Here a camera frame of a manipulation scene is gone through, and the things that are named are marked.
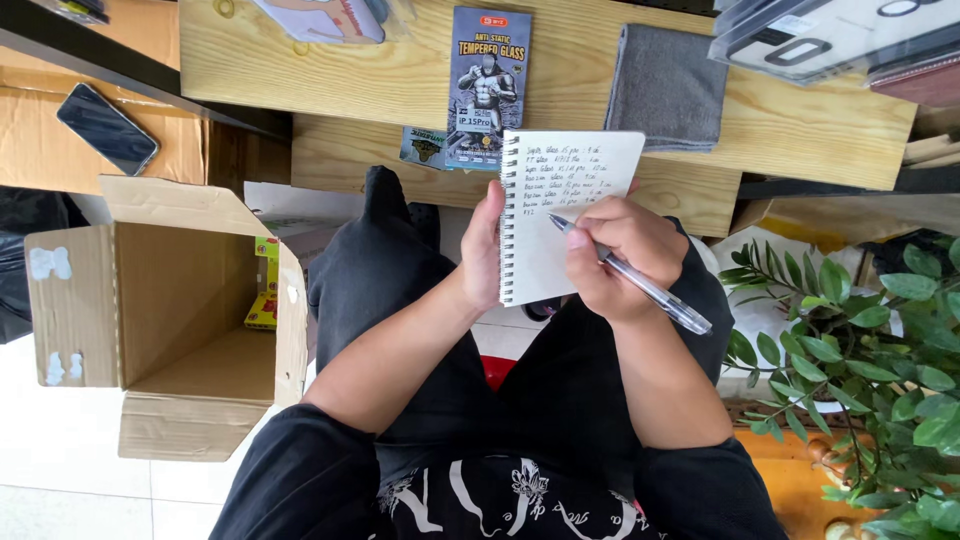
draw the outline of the forearm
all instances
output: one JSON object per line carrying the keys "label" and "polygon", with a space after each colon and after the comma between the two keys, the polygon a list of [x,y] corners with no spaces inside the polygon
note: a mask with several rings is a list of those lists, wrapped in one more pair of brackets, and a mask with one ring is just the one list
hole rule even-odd
{"label": "forearm", "polygon": [[365,331],[317,375],[303,397],[358,430],[381,433],[482,311],[457,268],[410,306]]}
{"label": "forearm", "polygon": [[631,423],[643,446],[714,446],[733,435],[716,389],[665,313],[612,327]]}

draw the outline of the black phone screen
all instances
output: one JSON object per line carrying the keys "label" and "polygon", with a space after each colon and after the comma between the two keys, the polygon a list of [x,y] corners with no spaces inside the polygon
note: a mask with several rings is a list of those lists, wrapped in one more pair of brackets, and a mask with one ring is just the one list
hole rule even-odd
{"label": "black phone screen", "polygon": [[127,176],[139,174],[156,154],[155,140],[83,83],[63,101],[57,119]]}

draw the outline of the metal spiral binding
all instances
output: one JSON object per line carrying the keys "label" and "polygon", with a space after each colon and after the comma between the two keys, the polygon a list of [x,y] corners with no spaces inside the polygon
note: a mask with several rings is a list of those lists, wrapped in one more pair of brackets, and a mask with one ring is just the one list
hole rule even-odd
{"label": "metal spiral binding", "polygon": [[[516,156],[519,154],[519,143],[520,137],[515,135],[503,142],[503,154],[504,156]],[[507,170],[510,167],[516,167],[518,160],[503,161],[503,164],[500,166],[500,183],[503,184],[504,195],[507,199],[515,199],[516,192],[516,181],[506,182],[506,180],[516,178],[515,170]],[[514,229],[514,216],[515,214],[510,211],[515,207],[514,203],[508,203],[503,207],[503,213],[500,214],[500,302],[503,304],[511,303],[514,298],[514,290],[512,286],[514,284],[513,280],[510,280],[514,276],[513,267],[514,263],[512,259],[514,258],[514,235],[512,233]]]}

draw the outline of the fingernail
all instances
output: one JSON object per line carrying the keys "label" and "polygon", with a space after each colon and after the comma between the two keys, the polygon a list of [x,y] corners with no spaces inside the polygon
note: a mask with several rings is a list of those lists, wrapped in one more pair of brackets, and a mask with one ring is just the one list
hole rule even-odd
{"label": "fingernail", "polygon": [[566,234],[566,249],[575,250],[585,248],[589,245],[590,238],[578,228],[573,228]]}

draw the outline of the black shirt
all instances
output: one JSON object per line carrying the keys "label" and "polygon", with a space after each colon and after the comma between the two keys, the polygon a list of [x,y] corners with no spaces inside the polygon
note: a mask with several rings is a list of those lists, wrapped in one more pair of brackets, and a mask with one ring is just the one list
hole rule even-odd
{"label": "black shirt", "polygon": [[640,503],[508,455],[378,484],[373,435],[294,405],[254,438],[210,538],[786,539],[735,439],[644,450]]}

